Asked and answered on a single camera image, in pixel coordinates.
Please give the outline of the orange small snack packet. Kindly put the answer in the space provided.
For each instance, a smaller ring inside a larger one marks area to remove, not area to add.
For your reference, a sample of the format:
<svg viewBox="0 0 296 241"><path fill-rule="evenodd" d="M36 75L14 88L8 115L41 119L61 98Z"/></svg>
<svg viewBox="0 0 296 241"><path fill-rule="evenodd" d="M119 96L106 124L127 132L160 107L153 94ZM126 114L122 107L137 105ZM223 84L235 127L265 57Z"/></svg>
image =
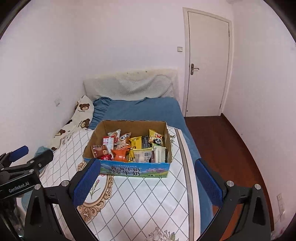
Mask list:
<svg viewBox="0 0 296 241"><path fill-rule="evenodd" d="M111 150L111 152L113 154L113 161L128 162L126 156L128 155L129 150Z"/></svg>

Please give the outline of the yellow barcode snack packet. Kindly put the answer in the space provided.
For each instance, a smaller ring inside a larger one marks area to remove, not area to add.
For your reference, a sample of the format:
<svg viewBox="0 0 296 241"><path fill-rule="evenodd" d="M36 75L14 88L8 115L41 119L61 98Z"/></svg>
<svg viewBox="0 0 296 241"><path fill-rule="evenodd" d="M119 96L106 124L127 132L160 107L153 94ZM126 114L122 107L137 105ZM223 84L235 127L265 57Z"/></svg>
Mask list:
<svg viewBox="0 0 296 241"><path fill-rule="evenodd" d="M152 149L133 149L129 152L129 162L149 163L152 157Z"/></svg>

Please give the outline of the orange panda snack packet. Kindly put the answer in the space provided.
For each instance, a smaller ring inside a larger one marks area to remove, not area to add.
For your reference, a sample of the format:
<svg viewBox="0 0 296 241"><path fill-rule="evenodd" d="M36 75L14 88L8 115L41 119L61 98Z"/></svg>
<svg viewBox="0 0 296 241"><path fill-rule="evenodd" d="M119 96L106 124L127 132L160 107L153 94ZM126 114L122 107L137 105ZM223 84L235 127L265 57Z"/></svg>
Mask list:
<svg viewBox="0 0 296 241"><path fill-rule="evenodd" d="M131 133L125 133L120 136L117 144L115 145L116 150L130 149L130 136Z"/></svg>

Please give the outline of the brown biscuit packet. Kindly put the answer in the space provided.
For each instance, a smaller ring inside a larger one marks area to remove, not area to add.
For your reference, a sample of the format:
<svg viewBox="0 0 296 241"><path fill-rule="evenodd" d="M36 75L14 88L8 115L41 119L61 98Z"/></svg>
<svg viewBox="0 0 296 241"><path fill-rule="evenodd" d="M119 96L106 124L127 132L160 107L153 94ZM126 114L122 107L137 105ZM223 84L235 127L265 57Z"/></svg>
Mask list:
<svg viewBox="0 0 296 241"><path fill-rule="evenodd" d="M109 154L109 150L106 145L92 145L91 150L95 158L100 158Z"/></svg>

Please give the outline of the bear print pillow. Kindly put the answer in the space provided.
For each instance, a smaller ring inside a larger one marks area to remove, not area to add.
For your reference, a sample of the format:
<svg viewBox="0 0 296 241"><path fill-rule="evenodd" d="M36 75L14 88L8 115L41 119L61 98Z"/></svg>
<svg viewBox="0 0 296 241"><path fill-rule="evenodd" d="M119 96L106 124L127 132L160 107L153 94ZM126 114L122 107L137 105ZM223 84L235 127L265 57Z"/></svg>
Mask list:
<svg viewBox="0 0 296 241"><path fill-rule="evenodd" d="M86 95L82 96L76 102L73 116L54 136L49 142L47 148L55 151L57 150L62 142L73 133L88 128L90 125L94 113L94 105L89 97Z"/></svg>

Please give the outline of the red white snack packet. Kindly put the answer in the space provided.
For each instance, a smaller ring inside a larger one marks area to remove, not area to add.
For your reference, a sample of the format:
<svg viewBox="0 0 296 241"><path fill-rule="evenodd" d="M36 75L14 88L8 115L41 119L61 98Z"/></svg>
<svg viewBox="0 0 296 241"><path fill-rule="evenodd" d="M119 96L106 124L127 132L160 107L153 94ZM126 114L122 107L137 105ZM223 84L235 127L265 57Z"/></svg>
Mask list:
<svg viewBox="0 0 296 241"><path fill-rule="evenodd" d="M107 147L108 151L110 152L114 148L114 137L104 137L103 138L103 143L104 146Z"/></svg>

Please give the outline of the white quilted blanket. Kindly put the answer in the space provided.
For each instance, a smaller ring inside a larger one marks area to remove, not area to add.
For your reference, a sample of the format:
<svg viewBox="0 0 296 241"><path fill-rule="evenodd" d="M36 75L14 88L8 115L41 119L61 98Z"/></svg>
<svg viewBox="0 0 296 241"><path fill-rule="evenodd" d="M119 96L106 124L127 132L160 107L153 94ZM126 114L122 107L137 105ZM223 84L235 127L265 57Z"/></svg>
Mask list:
<svg viewBox="0 0 296 241"><path fill-rule="evenodd" d="M169 127L173 160L167 177L99 175L78 212L98 240L197 240L200 202L181 130Z"/></svg>

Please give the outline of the cardboard milk box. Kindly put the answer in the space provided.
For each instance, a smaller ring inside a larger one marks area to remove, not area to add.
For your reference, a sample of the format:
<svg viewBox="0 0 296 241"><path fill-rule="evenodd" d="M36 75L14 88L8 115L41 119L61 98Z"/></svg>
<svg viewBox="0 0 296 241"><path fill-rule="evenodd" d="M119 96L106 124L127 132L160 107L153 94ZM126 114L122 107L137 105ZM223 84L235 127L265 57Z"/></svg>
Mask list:
<svg viewBox="0 0 296 241"><path fill-rule="evenodd" d="M165 178L172 162L164 121L103 120L95 128L83 159L97 158L102 174Z"/></svg>

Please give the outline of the yellow black snack bag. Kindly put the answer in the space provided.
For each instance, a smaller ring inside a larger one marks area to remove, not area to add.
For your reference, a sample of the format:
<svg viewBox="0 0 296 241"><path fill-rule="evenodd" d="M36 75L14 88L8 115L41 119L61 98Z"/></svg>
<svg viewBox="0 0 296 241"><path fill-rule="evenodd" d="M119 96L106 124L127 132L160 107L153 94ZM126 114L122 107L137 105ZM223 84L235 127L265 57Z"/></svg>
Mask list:
<svg viewBox="0 0 296 241"><path fill-rule="evenodd" d="M139 137L133 137L130 138L130 146L131 149L147 149L151 148L152 145L149 142L149 136L139 136Z"/></svg>

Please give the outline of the yellow panda snack packet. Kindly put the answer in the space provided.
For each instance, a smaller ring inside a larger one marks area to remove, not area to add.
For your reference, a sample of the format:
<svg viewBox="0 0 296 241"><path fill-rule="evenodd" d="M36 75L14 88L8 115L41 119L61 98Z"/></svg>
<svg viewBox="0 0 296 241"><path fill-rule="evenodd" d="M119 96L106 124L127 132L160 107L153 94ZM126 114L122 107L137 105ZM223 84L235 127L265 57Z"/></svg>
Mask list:
<svg viewBox="0 0 296 241"><path fill-rule="evenodd" d="M164 136L155 130L149 129L149 143L164 146Z"/></svg>

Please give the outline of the blue bed sheet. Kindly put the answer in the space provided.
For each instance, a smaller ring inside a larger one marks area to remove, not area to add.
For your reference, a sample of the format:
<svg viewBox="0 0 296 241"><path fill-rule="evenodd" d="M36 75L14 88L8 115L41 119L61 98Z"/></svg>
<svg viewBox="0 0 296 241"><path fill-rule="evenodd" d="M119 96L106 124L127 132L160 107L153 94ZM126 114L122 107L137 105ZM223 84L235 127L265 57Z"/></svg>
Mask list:
<svg viewBox="0 0 296 241"><path fill-rule="evenodd" d="M96 100L93 105L93 119L89 125L91 130L94 130L101 121L105 120L164 121L167 123L168 128L173 127L181 130L194 168L194 161L200 157L200 154L175 99L165 97L124 101L102 97ZM201 231L203 232L213 218L212 204L196 175L195 179L200 202Z"/></svg>

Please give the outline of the white door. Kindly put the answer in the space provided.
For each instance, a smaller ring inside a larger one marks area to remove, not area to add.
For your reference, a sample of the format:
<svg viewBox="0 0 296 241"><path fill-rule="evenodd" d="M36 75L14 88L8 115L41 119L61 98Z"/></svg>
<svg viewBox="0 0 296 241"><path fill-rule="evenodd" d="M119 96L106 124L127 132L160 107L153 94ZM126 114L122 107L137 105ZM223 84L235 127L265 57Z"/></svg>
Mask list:
<svg viewBox="0 0 296 241"><path fill-rule="evenodd" d="M185 85L183 114L217 116L222 112L232 57L232 24L220 16L184 8ZM200 70L190 74L190 65Z"/></svg>

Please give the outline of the wall socket lower right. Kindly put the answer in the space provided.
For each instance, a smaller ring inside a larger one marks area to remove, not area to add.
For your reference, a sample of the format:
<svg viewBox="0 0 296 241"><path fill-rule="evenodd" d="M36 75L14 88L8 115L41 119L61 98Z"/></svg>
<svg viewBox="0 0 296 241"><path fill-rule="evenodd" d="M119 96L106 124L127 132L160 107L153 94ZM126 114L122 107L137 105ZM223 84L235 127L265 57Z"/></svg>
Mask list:
<svg viewBox="0 0 296 241"><path fill-rule="evenodd" d="M277 195L277 202L278 202L280 216L282 216L285 213L285 207L284 207L284 202L283 202L281 193Z"/></svg>

